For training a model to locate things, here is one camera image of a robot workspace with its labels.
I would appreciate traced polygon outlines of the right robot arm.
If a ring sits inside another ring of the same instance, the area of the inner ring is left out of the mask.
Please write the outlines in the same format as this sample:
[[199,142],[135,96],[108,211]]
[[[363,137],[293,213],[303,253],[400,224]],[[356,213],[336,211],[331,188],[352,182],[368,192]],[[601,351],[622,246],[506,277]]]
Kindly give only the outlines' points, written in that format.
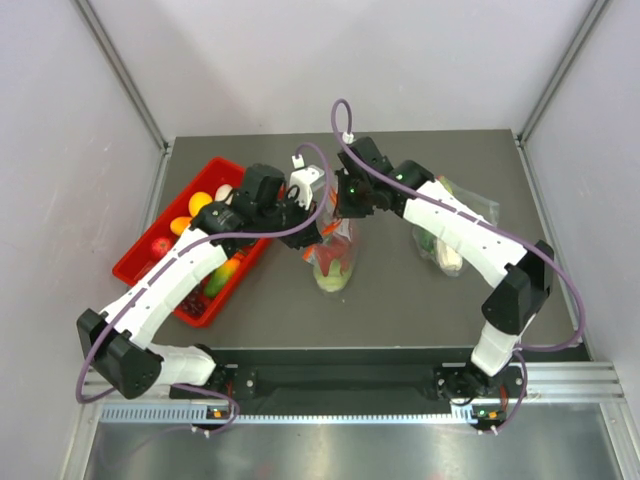
[[338,179],[337,213],[364,218],[391,211],[433,234],[472,265],[493,291],[481,307],[485,324],[466,372],[469,388],[487,396],[504,380],[502,370],[524,331],[550,296],[553,249],[543,241],[531,253],[495,233],[484,217],[457,200],[435,176],[412,160],[398,167],[372,138],[339,137],[343,165]]

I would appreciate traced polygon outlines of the clear zip bag red slider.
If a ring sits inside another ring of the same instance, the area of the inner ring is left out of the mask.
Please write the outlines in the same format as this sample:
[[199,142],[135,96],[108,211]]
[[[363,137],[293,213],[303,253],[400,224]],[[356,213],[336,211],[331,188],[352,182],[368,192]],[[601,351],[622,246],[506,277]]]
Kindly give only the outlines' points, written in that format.
[[316,221],[322,241],[308,247],[302,258],[313,269],[318,288],[329,295],[341,292],[351,279],[359,248],[359,228],[355,219],[336,214],[338,182],[331,180],[329,199]]

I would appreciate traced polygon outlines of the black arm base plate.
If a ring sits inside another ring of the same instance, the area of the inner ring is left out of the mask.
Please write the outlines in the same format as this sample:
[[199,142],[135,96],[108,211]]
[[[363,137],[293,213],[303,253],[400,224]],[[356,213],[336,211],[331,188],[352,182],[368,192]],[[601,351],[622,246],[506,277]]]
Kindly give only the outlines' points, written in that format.
[[469,400],[502,405],[524,386],[518,365],[472,375],[469,348],[215,349],[205,384],[242,414],[430,414]]

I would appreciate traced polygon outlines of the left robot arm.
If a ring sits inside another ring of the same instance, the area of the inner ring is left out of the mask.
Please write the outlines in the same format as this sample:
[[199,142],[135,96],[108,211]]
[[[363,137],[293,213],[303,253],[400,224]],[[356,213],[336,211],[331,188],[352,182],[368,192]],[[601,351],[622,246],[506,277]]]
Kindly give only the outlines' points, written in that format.
[[315,165],[291,175],[263,164],[249,167],[241,185],[203,206],[169,252],[126,294],[76,322],[85,364],[126,399],[154,385],[190,384],[205,396],[226,387],[227,374],[198,346],[155,345],[169,315],[201,282],[239,250],[261,238],[292,249],[320,241],[315,220],[327,194],[326,173]]

